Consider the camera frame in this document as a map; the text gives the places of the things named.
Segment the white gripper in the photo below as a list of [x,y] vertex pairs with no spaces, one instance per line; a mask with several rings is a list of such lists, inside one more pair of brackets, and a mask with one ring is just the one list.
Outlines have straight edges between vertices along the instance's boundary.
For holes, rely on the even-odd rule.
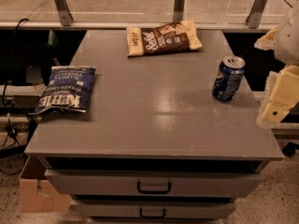
[[271,129],[279,125],[299,103],[299,2],[277,27],[258,38],[256,49],[274,49],[275,57],[287,64],[278,73],[271,71],[266,79],[264,97],[256,123]]

